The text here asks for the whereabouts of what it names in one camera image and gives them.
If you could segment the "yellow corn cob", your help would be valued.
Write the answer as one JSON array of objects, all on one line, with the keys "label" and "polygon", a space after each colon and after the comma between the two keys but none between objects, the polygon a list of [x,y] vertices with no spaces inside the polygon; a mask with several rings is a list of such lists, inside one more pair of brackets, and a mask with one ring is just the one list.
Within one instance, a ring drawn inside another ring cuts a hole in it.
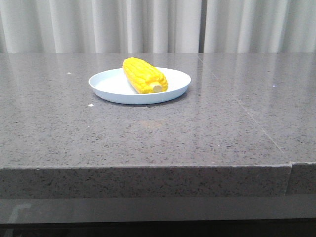
[{"label": "yellow corn cob", "polygon": [[139,94],[160,93],[168,90],[166,76],[158,68],[140,58],[125,59],[122,69],[129,83]]}]

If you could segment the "light blue round plate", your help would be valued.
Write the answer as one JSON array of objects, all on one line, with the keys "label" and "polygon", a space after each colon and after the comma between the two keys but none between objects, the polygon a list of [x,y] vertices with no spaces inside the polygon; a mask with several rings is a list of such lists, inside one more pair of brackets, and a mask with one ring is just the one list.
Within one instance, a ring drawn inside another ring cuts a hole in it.
[{"label": "light blue round plate", "polygon": [[166,92],[139,94],[130,85],[123,69],[111,69],[95,74],[89,79],[89,85],[94,93],[102,99],[110,102],[127,105],[148,105],[162,103],[176,99],[183,95],[190,83],[191,77],[179,70],[162,68],[168,81]]}]

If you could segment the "white pleated curtain right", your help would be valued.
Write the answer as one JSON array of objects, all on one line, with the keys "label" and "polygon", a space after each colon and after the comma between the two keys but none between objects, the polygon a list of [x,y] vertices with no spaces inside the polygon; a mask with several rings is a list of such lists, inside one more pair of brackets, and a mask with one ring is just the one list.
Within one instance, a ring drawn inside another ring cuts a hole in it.
[{"label": "white pleated curtain right", "polygon": [[314,0],[204,0],[202,53],[314,53]]}]

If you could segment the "white pleated curtain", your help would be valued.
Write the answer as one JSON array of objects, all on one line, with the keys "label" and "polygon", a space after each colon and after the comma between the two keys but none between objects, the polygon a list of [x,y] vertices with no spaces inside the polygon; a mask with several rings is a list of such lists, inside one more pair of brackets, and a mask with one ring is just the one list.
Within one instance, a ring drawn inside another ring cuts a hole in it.
[{"label": "white pleated curtain", "polygon": [[8,53],[197,53],[203,0],[3,0]]},{"label": "white pleated curtain", "polygon": [[204,0],[202,53],[314,53],[314,0]]}]

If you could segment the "white pleated curtain left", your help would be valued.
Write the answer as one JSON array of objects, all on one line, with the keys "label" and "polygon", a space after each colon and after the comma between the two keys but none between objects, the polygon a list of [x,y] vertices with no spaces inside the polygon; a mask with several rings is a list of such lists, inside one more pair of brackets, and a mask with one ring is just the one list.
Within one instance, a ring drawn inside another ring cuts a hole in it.
[{"label": "white pleated curtain left", "polygon": [[197,53],[203,0],[3,0],[8,53]]}]

